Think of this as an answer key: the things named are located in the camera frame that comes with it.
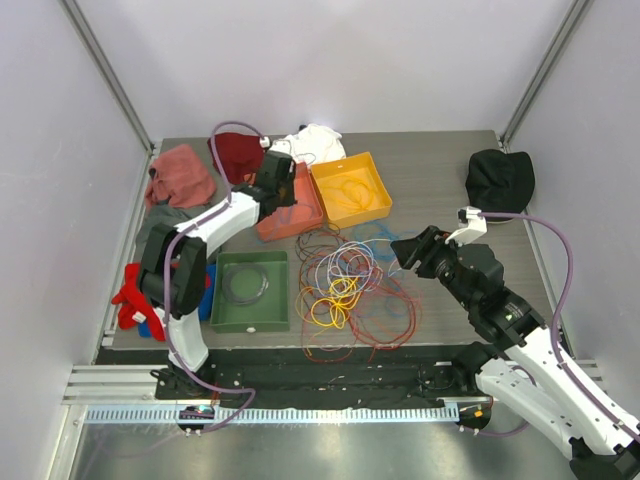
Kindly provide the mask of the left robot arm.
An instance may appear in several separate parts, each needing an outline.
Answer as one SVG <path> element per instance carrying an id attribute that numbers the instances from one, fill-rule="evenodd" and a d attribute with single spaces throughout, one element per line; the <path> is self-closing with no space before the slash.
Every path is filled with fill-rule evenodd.
<path id="1" fill-rule="evenodd" d="M 230 193 L 203 214 L 175 226 L 158 224 L 149 234 L 137 277 L 145 300 L 160 311 L 170 361 L 181 368 L 179 388 L 190 398 L 205 397 L 212 373 L 197 309 L 205 291 L 207 260 L 237 234 L 277 210 L 295 203 L 296 162 L 288 154 L 267 152 L 250 183 Z"/>

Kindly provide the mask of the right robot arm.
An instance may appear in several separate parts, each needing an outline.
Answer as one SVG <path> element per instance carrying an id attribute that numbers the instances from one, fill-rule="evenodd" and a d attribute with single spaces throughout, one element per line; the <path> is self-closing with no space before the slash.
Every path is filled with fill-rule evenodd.
<path id="1" fill-rule="evenodd" d="M 638 476 L 638 419 L 577 367 L 541 315 L 506 286 L 489 246 L 459 246 L 430 226 L 391 248 L 401 268 L 439 281 L 481 338 L 453 360 L 457 391 L 480 390 L 504 403 L 561 451 L 578 479 Z"/>

